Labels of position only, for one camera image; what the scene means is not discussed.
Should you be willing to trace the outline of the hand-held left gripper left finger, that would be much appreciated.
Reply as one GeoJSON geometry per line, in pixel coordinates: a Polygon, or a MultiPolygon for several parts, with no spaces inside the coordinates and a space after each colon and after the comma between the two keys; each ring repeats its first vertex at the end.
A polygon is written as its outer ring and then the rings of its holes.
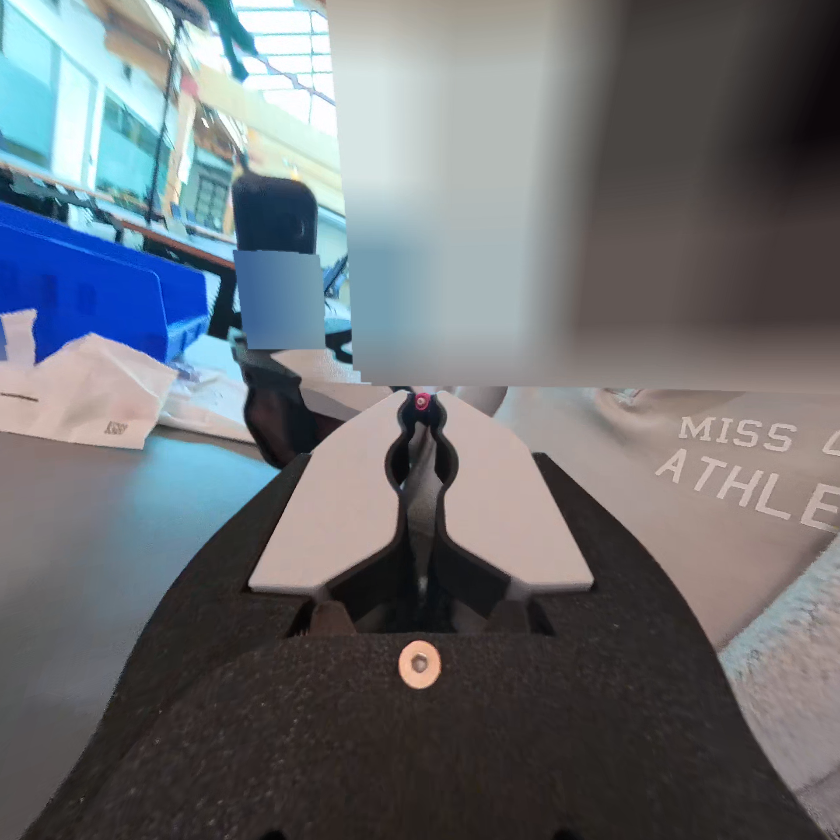
{"type": "Polygon", "coordinates": [[[248,588],[313,599],[412,596],[403,497],[412,437],[413,395],[399,391],[315,447],[248,588]]]}

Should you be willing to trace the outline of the grey printed sweatshirt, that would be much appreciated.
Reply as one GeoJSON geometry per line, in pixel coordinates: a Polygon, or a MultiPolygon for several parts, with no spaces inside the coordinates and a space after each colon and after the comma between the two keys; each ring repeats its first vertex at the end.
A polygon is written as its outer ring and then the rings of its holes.
{"type": "Polygon", "coordinates": [[[496,418],[645,546],[718,648],[837,535],[837,394],[511,387],[496,418]]]}

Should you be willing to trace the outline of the printed white paper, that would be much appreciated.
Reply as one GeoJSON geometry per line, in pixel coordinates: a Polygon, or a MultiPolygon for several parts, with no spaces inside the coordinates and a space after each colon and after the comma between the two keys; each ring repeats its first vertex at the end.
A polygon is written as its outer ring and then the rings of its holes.
{"type": "Polygon", "coordinates": [[[159,425],[256,444],[245,423],[248,388],[227,341],[204,335],[169,367],[175,379],[159,414],[159,425]]]}

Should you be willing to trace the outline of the blue plastic bin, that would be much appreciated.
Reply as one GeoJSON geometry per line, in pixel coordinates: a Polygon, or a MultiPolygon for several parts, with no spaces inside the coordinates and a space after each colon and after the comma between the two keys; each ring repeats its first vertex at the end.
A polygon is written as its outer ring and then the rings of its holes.
{"type": "Polygon", "coordinates": [[[4,203],[1,312],[28,309],[37,361],[95,333],[169,363],[210,321],[202,272],[4,203]]]}

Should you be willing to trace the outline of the white paper sheet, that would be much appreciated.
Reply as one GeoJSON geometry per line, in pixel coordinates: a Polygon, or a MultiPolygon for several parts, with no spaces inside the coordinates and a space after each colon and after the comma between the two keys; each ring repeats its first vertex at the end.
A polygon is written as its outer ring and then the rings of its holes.
{"type": "Polygon", "coordinates": [[[36,364],[35,309],[6,311],[1,314],[1,362],[19,368],[36,364]]]}

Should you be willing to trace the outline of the grey desk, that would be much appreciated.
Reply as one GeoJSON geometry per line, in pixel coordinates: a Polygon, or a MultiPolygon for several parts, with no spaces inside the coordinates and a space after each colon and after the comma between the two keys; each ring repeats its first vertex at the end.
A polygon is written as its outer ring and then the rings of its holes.
{"type": "Polygon", "coordinates": [[[281,833],[313,604],[246,584],[307,463],[2,435],[2,838],[281,833]]]}

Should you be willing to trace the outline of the background long table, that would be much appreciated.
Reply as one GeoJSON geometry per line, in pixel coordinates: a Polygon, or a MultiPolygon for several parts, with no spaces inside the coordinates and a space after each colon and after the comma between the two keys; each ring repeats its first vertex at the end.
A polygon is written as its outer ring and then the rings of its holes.
{"type": "Polygon", "coordinates": [[[27,187],[38,187],[48,197],[56,199],[77,199],[77,205],[90,207],[91,212],[104,217],[115,229],[132,230],[143,240],[153,240],[174,253],[197,259],[200,266],[213,264],[220,270],[234,270],[234,249],[224,237],[202,237],[197,233],[179,234],[173,227],[163,223],[146,223],[142,217],[114,203],[110,196],[92,191],[75,182],[60,179],[38,167],[23,165],[15,158],[2,154],[2,173],[17,178],[27,187]]]}

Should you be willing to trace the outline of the black stand pole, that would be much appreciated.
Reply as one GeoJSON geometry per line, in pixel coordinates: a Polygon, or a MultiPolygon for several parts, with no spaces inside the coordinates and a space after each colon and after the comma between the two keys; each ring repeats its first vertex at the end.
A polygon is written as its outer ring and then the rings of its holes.
{"type": "Polygon", "coordinates": [[[169,49],[169,59],[167,64],[167,72],[165,78],[164,88],[164,102],[161,116],[161,126],[157,134],[157,140],[154,147],[153,167],[150,177],[150,188],[146,196],[146,210],[143,217],[144,225],[148,228],[151,226],[155,217],[155,201],[160,197],[159,195],[159,181],[161,171],[161,158],[163,152],[163,145],[167,133],[167,120],[174,93],[176,77],[179,75],[178,67],[180,67],[179,47],[183,33],[184,20],[183,17],[172,12],[175,22],[174,37],[172,46],[169,49]]]}

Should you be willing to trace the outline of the white paper bag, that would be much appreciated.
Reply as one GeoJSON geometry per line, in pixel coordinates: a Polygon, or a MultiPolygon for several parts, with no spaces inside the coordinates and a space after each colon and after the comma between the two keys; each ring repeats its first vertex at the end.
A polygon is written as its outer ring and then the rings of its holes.
{"type": "Polygon", "coordinates": [[[34,365],[2,363],[1,430],[142,450],[176,378],[171,366],[90,333],[34,365]]]}

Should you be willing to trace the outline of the pale fleece jacket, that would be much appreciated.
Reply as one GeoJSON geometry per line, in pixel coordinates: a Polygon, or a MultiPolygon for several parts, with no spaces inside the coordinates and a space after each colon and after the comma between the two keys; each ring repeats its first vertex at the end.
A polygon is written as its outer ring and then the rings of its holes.
{"type": "Polygon", "coordinates": [[[839,838],[839,538],[722,649],[753,736],[809,816],[839,838]]]}

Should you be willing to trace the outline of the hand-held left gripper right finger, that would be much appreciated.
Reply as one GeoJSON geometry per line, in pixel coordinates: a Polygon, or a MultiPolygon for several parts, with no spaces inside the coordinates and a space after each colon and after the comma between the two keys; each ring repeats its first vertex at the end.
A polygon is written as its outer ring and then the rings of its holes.
{"type": "Polygon", "coordinates": [[[589,592],[594,575],[529,447],[452,393],[433,404],[442,487],[430,585],[482,617],[502,602],[589,592]]]}

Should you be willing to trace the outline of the black office chair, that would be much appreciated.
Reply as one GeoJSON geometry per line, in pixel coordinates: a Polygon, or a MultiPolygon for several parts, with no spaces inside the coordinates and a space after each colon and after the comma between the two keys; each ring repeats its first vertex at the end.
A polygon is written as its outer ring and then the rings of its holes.
{"type": "Polygon", "coordinates": [[[231,344],[247,390],[245,426],[265,462],[282,469],[342,424],[307,407],[303,375],[273,354],[326,350],[328,361],[352,361],[350,313],[333,296],[348,257],[321,268],[319,205],[301,182],[245,171],[233,207],[242,325],[231,344]]]}

